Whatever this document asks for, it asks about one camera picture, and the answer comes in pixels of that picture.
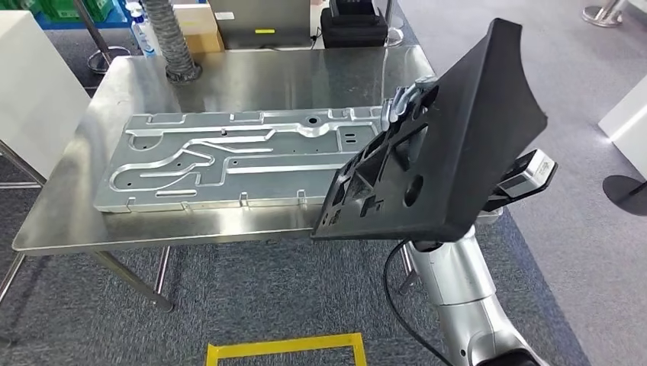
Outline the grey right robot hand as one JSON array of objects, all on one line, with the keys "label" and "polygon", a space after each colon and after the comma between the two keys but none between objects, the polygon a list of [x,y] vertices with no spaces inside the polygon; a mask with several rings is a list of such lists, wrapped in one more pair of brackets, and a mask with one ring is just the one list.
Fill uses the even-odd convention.
[{"label": "grey right robot hand", "polygon": [[381,106],[381,130],[388,131],[409,117],[412,120],[427,112],[436,97],[439,78],[426,75],[407,87],[397,87],[393,97],[386,98]]}]

